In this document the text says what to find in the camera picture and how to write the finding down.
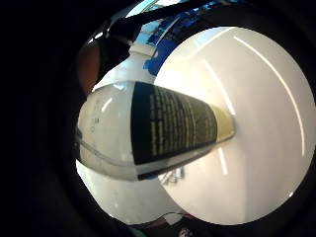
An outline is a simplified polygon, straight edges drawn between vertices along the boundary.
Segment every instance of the bottle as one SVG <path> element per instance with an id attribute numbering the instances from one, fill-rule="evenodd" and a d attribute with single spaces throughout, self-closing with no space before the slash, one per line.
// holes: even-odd
<path id="1" fill-rule="evenodd" d="M 94 91 L 80 111 L 76 158 L 114 179 L 137 181 L 184 166 L 234 134 L 229 113 L 135 81 Z"/>

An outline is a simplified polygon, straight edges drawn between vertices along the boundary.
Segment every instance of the label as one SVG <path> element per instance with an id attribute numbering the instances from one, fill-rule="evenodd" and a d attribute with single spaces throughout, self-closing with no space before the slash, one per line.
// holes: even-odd
<path id="1" fill-rule="evenodd" d="M 136 165 L 216 141 L 217 123 L 207 103 L 151 84 L 135 83 L 130 119 Z"/>

